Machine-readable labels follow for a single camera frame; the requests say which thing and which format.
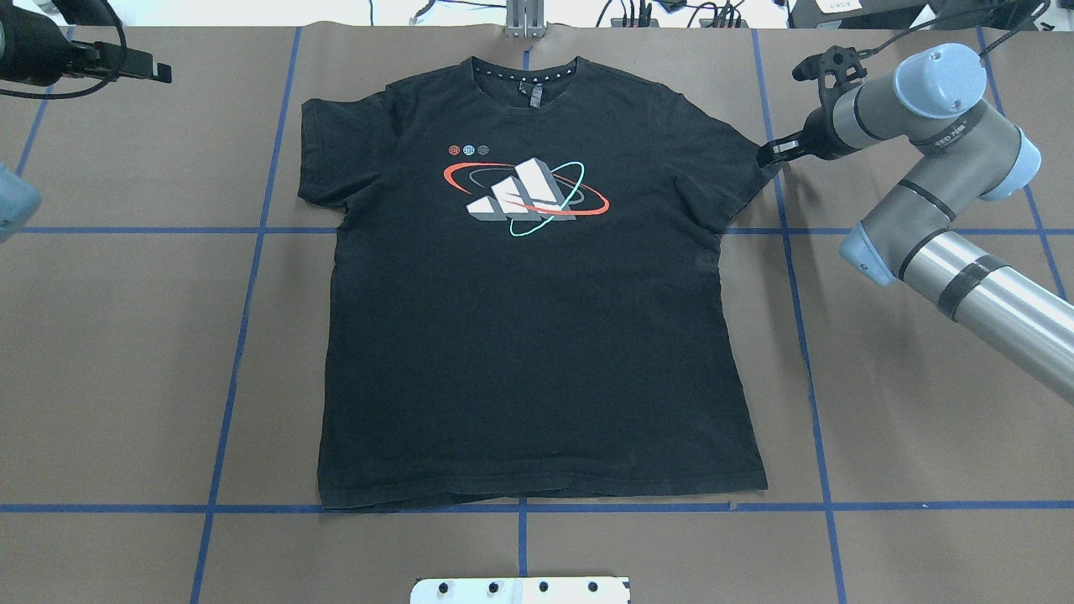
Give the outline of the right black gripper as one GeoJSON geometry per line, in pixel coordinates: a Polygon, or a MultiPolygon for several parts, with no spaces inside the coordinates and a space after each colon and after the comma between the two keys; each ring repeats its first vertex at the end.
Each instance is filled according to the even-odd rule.
{"type": "Polygon", "coordinates": [[[832,115],[825,107],[816,107],[808,115],[799,134],[777,138],[760,145],[756,161],[759,168],[767,169],[790,162],[802,154],[822,160],[840,157],[840,138],[834,134],[832,115]]]}

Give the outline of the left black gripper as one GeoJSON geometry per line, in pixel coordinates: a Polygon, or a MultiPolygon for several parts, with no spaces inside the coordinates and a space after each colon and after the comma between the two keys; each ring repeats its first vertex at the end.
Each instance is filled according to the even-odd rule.
{"type": "Polygon", "coordinates": [[[79,74],[92,80],[151,80],[173,83],[172,64],[156,64],[146,51],[122,46],[81,46],[79,74]]]}

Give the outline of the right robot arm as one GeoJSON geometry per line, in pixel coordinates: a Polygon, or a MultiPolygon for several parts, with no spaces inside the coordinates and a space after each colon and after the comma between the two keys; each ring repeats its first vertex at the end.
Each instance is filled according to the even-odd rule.
{"type": "Polygon", "coordinates": [[[1070,303],[952,229],[972,203],[1004,200],[1030,183],[1040,150],[985,100],[988,76],[977,51],[940,44],[879,80],[867,76],[866,57],[832,46],[796,64],[794,80],[816,81],[818,107],[798,133],[768,141],[757,162],[834,160],[906,138],[920,160],[852,227],[841,256],[879,286],[905,283],[1071,401],[1070,303]]]}

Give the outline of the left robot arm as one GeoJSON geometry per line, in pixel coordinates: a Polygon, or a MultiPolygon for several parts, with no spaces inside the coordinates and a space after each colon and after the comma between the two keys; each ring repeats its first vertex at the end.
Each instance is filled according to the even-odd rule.
{"type": "Polygon", "coordinates": [[[62,101],[103,91],[120,80],[172,84],[171,64],[154,60],[148,51],[130,46],[122,17],[108,1],[39,1],[39,11],[1,3],[3,51],[1,77],[8,83],[37,86],[39,91],[11,91],[8,98],[62,101]],[[118,42],[68,39],[57,23],[59,14],[70,26],[112,27],[118,42]]]}

